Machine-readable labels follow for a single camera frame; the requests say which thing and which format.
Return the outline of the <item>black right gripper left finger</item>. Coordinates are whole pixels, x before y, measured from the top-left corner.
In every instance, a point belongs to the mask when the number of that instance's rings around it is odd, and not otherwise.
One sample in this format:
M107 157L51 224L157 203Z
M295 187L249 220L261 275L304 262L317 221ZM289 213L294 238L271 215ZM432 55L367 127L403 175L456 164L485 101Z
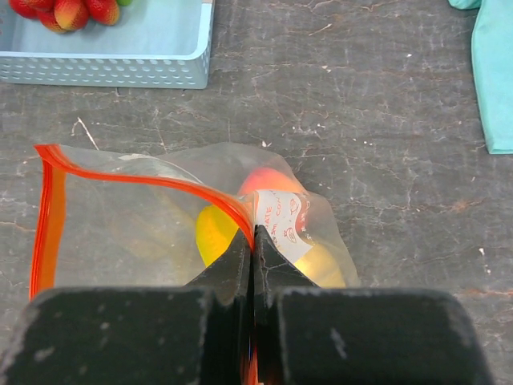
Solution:
M1 357L4 384L245 384L251 251L242 234L186 286L47 290Z

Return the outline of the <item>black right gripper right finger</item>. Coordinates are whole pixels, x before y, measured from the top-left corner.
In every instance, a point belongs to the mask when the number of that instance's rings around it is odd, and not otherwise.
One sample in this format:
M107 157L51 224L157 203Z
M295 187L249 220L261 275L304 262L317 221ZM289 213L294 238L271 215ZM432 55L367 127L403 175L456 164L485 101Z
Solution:
M452 295L322 289L257 226L258 379L265 384L491 384L471 318Z

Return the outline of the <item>yellow lemon fruit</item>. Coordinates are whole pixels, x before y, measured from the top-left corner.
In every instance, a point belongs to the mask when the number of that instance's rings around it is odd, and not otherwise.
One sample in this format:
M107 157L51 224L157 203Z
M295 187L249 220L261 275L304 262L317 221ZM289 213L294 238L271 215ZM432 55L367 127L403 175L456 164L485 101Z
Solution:
M293 265L308 279L322 288L345 288L340 266L326 247L313 244Z

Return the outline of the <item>yellow mango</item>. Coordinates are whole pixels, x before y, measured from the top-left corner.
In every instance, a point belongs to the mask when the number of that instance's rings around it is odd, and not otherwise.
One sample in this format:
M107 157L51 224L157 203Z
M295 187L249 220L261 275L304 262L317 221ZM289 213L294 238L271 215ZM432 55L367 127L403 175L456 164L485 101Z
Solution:
M204 207L196 220L196 245L206 267L228 250L239 226L215 205Z

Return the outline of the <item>clear orange zip bag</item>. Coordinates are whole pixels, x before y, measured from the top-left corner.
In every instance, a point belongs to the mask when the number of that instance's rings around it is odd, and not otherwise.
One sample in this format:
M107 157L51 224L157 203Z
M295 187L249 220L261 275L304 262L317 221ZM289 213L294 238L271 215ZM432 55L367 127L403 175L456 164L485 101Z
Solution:
M31 297L56 286L188 284L207 268L196 245L196 220L209 205L228 214L239 226L236 235L247 241L253 241L257 226L265 227L292 265L313 244L323 245L346 287L360 282L325 197L302 184L305 193L238 194L255 168L294 176L276 153L235 143L161 156L61 144L35 149L42 161L42 191Z

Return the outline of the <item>orange peach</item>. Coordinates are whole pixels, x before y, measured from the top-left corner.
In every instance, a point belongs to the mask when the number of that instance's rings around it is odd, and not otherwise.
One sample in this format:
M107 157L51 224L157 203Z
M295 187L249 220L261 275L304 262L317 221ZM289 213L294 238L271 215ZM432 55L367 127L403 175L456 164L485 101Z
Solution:
M238 194L248 195L256 190L277 190L289 193L305 193L306 190L295 176L287 176L274 168L255 168L244 180Z

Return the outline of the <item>light blue plastic basket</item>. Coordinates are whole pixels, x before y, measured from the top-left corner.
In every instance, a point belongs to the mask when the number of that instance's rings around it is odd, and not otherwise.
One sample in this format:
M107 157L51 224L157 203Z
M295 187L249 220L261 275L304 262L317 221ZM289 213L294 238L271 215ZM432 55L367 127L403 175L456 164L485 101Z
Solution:
M213 1L134 1L114 26L56 34L1 3L1 80L84 87L204 89Z

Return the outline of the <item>red strawberries with leaf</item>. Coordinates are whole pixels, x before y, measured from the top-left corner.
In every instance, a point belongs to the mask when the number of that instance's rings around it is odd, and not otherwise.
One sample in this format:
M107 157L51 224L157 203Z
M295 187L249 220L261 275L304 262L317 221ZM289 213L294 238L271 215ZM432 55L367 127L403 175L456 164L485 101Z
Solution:
M81 30L90 20L114 26L122 7L116 0L10 0L8 5L19 16L39 20L57 34Z

